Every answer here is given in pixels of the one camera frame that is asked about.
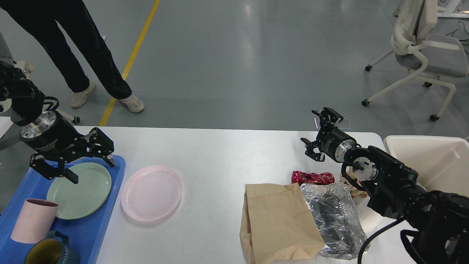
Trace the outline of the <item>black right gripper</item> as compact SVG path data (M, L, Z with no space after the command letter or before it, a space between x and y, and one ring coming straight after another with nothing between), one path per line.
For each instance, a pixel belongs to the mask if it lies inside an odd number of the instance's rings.
M319 117L318 141L310 142L305 137L300 140L305 145L305 155L317 162L324 162L325 154L335 162L343 163L348 150L357 147L357 141L342 130L336 123L344 120L344 117L330 107L324 107L321 111L312 110L313 115Z

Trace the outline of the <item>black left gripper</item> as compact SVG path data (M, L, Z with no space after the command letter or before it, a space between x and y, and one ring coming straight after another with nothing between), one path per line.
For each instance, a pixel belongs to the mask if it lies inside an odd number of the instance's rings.
M101 158L115 167L114 142L98 127L82 135L57 111L42 112L32 123L20 130L20 139L35 150L29 166L46 179L65 177L73 184L79 183L75 172L65 168L65 163L81 157ZM53 167L49 161L58 162Z

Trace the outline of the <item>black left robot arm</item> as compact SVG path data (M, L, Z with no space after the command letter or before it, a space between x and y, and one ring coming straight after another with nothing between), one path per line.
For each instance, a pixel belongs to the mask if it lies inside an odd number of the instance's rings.
M80 134L54 108L43 110L45 96L22 70L1 62L1 99L11 100L11 121L21 127L20 140L35 151L29 166L46 179L65 177L77 184L77 174L66 164L82 157L101 158L115 167L114 143L99 128Z

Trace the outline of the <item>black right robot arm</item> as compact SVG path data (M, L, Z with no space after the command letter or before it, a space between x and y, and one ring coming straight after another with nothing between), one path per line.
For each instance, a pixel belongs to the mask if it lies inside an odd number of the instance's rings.
M302 137L305 154L323 162L325 157L341 164L341 176L370 197L368 207L394 219L362 245L357 262L378 235L407 221L414 230L401 230L400 239L417 264L467 264L469 199L466 196L426 191L417 184L418 173L375 146L363 148L341 131L342 115L330 107L312 110L320 129L314 142Z

